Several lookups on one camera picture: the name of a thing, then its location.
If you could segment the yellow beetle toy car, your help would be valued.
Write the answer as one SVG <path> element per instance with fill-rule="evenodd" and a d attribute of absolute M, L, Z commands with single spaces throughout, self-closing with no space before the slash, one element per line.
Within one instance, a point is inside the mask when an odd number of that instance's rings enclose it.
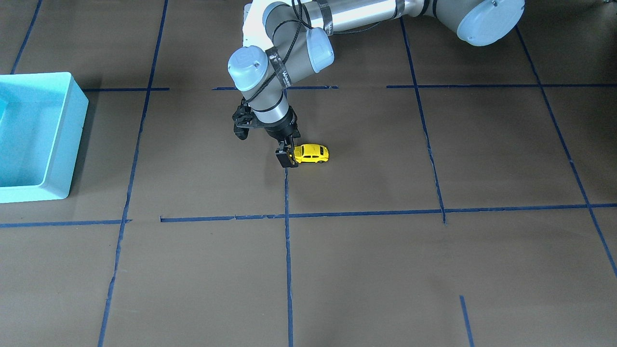
<path fill-rule="evenodd" d="M 302 163 L 323 163 L 330 158 L 330 152 L 324 145 L 302 144 L 295 147 L 295 159 Z"/>

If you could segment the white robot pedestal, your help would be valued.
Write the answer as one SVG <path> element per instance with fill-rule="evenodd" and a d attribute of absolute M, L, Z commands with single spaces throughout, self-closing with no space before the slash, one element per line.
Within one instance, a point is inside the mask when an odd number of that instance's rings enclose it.
<path fill-rule="evenodd" d="M 249 4 L 249 10 L 242 26 L 244 47 L 256 46 L 263 51 L 273 47 L 271 38 L 265 30 L 264 15 L 271 0 L 254 0 Z"/>

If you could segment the turquoise plastic bin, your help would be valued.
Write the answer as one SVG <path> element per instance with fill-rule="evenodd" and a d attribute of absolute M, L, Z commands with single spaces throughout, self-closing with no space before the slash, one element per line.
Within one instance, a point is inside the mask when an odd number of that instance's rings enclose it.
<path fill-rule="evenodd" d="M 70 72 L 2 75 L 2 203 L 68 197 L 88 104 Z"/>

